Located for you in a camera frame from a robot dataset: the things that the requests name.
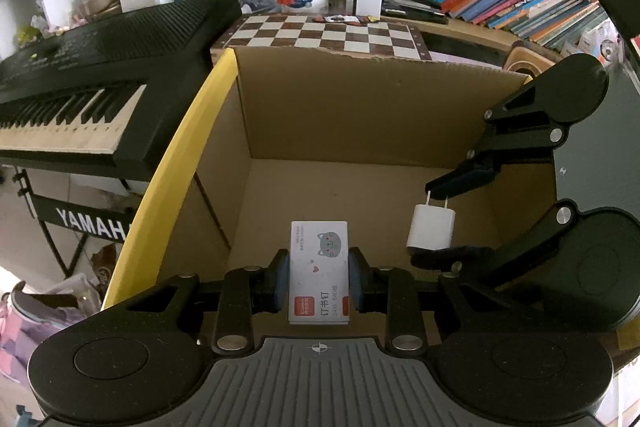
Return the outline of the yellow cardboard box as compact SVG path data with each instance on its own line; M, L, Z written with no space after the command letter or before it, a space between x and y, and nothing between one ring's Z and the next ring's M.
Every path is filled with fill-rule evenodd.
M425 184L480 139L520 75L296 48L235 48L194 98L146 190L105 302L175 275L268 265L295 221L344 221L375 267L408 269Z

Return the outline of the checkered chess board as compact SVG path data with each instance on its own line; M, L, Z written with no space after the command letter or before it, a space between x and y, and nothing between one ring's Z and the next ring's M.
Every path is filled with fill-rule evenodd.
M322 49L341 54L364 54L428 61L430 52L420 31L404 23L351 15L247 15L212 47L217 57L225 48Z

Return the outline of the black electronic keyboard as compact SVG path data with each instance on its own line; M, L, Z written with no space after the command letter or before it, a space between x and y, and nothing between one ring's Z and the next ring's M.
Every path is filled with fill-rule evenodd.
M148 181L240 17L189 0L88 23L1 63L1 161Z

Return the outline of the white staples box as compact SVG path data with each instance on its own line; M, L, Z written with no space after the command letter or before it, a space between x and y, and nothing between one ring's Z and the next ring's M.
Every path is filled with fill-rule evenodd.
M288 321L294 325L349 323L346 221L293 221L288 268Z

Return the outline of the brown retro speaker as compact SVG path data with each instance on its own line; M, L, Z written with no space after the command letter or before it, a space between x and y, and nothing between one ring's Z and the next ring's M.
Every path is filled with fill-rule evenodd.
M510 47L502 69L536 78L563 60L561 54L529 41L518 40Z

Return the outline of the white charger plug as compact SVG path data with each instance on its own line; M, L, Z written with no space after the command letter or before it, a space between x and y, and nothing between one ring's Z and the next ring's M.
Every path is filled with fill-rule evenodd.
M431 204L431 192L424 204L414 207L406 246L410 249L440 251L451 246L456 212L448 207Z

